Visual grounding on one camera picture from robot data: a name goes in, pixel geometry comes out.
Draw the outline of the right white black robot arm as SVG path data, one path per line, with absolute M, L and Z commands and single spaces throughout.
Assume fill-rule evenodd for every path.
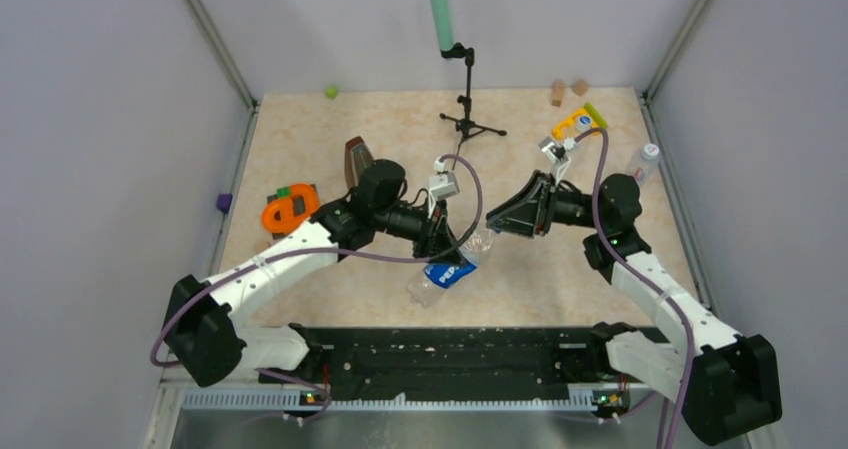
M 586 354 L 589 373 L 632 376 L 672 402 L 671 425 L 684 422 L 715 446 L 782 418 L 777 357 L 761 335 L 745 336 L 718 319 L 662 266 L 641 238 L 640 188 L 615 173 L 591 194 L 561 187 L 535 171 L 518 194 L 491 210 L 488 228 L 527 238 L 552 224 L 593 228 L 583 241 L 589 266 L 626 294 L 667 339 L 650 340 L 625 323 L 599 323 Z

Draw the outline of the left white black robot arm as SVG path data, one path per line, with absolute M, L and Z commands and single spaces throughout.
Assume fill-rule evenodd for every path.
M 303 335 L 291 328 L 250 327 L 248 320 L 311 274 L 348 256 L 367 258 L 363 249 L 378 233 L 411 242 L 411 263 L 463 264 L 463 242 L 447 220 L 447 200 L 459 188 L 446 161 L 435 161 L 422 204 L 404 200 L 404 168 L 378 159 L 345 196 L 322 204 L 271 247 L 203 281 L 182 278 L 173 286 L 154 346 L 166 346 L 173 365 L 199 387 L 252 369 L 284 370 L 302 383 L 314 379 L 321 357 Z

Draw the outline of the clear Pepsi plastic bottle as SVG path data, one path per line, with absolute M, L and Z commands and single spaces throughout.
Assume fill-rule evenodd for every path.
M 460 265 L 430 263 L 417 272 L 407 284 L 410 301 L 422 308 L 434 305 L 449 289 L 457 285 L 489 258 L 496 233 L 488 228 L 476 229 L 460 247 Z

